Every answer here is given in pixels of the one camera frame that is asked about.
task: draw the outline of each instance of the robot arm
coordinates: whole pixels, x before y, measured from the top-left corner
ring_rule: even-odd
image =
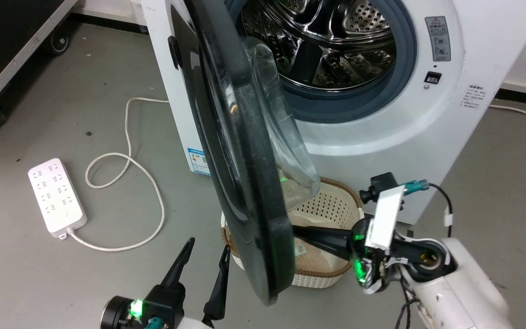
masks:
[[[482,268],[457,239],[442,239],[457,263],[455,271],[432,281],[417,282],[404,266],[409,294],[429,329],[511,329],[509,306]]]
[[[428,329],[511,329],[509,306],[457,239],[414,239],[395,231],[403,195],[426,189],[426,182],[397,186],[390,173],[374,179],[368,192],[361,191],[364,202],[377,202],[374,217],[361,219],[350,230],[293,226],[294,236],[352,261],[366,294],[401,281]],[[213,328],[213,320],[225,317],[230,250],[225,246],[205,316],[198,321],[184,317],[185,288],[179,282],[193,246],[190,238],[162,283],[144,300],[112,298],[101,329]]]

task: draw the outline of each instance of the white cable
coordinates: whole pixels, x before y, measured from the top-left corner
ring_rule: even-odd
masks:
[[[519,113],[522,113],[522,114],[526,114],[526,111],[524,110],[521,110],[521,109],[518,109],[518,108],[515,108],[515,107],[511,107],[511,106],[495,106],[495,105],[490,105],[488,107],[491,107],[491,108],[499,108],[501,110],[509,110],[509,111],[515,111],[515,112],[519,112]]]
[[[444,264],[449,265],[449,262],[451,261],[451,255],[450,255],[449,249],[447,248],[447,246],[443,242],[438,241],[436,239],[431,239],[431,238],[421,238],[421,239],[410,238],[410,237],[407,237],[407,236],[405,236],[405,235],[403,235],[403,234],[401,234],[401,233],[399,233],[397,231],[395,231],[395,234],[397,234],[401,239],[403,239],[405,241],[409,241],[409,242],[431,242],[433,244],[441,246],[441,248],[446,253]]]
[[[150,235],[147,239],[145,239],[142,242],[139,242],[137,244],[130,245],[130,246],[124,246],[124,247],[121,247],[121,248],[103,248],[103,247],[92,245],[92,244],[82,240],[81,238],[77,237],[77,235],[74,233],[74,230],[72,230],[70,228],[68,229],[69,235],[71,237],[73,237],[76,241],[79,241],[81,244],[83,244],[83,245],[85,245],[85,246],[87,246],[89,248],[93,248],[93,249],[100,250],[100,251],[110,251],[110,252],[124,251],[124,250],[130,250],[130,249],[133,249],[133,248],[137,248],[138,246],[142,246],[142,245],[150,242],[159,233],[159,230],[161,230],[161,228],[163,226],[163,223],[165,221],[165,208],[163,206],[163,200],[161,198],[161,192],[159,192],[159,188],[157,187],[157,183],[155,183],[155,180],[152,177],[152,175],[150,175],[150,173],[144,167],[142,167],[142,165],[140,165],[137,161],[135,161],[135,160],[133,160],[133,158],[131,158],[131,140],[129,139],[129,130],[127,129],[127,125],[128,125],[128,121],[129,121],[129,104],[131,104],[132,101],[148,101],[148,102],[158,102],[158,103],[169,103],[169,101],[154,100],[152,98],[144,98],[144,97],[133,97],[132,99],[128,100],[127,101],[127,105],[125,106],[125,137],[127,138],[127,152],[128,153],[127,154],[121,154],[121,153],[117,153],[117,152],[111,152],[111,153],[107,153],[107,154],[103,154],[101,156],[98,156],[86,168],[86,172],[85,172],[84,178],[86,180],[86,183],[90,187],[92,187],[93,189],[104,189],[105,187],[111,186],[111,185],[113,185],[113,183],[118,181],[119,178],[121,178],[121,176],[123,176],[123,174],[125,174],[125,171],[127,171],[127,168],[129,168],[129,163],[132,162],[134,165],[139,167],[139,169],[141,169],[148,176],[150,181],[152,181],[152,184],[153,184],[154,189],[155,189],[155,193],[157,194],[157,198],[159,200],[159,207],[161,208],[161,218],[159,219],[159,225],[158,225],[157,229],[155,229],[154,233],[152,233],[152,235]],[[121,158],[127,159],[127,163],[125,164],[125,167],[123,167],[123,170],[121,170],[121,173],[119,173],[119,175],[117,175],[117,177],[115,177],[112,181],[109,181],[109,183],[106,183],[104,185],[94,185],[94,184],[92,184],[90,182],[90,180],[88,179],[88,174],[90,172],[90,168],[92,168],[92,166],[94,166],[94,164],[96,162],[98,162],[98,160],[100,160],[102,158],[106,158],[108,156],[121,156]]]

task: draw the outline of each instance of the blue label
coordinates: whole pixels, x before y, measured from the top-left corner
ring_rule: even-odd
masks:
[[[194,172],[210,175],[210,169],[208,169],[204,151],[188,148],[188,156],[190,156],[190,162],[192,162]]]

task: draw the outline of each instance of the laundry basket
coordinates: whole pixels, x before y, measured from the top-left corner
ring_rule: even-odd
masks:
[[[290,221],[302,226],[322,226],[351,229],[364,218],[361,200],[349,187],[330,179],[321,179],[320,191],[308,202],[288,213]],[[221,217],[221,239],[230,246],[232,258],[244,269],[241,258],[232,243],[226,226],[225,215]],[[327,288],[334,285],[351,267],[323,250],[295,238],[296,275],[292,285],[309,288]]]

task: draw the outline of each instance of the stainless steel drum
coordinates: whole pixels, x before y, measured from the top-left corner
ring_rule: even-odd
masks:
[[[249,0],[241,19],[272,49],[280,75],[311,90],[358,88],[395,62],[389,25],[367,0]]]

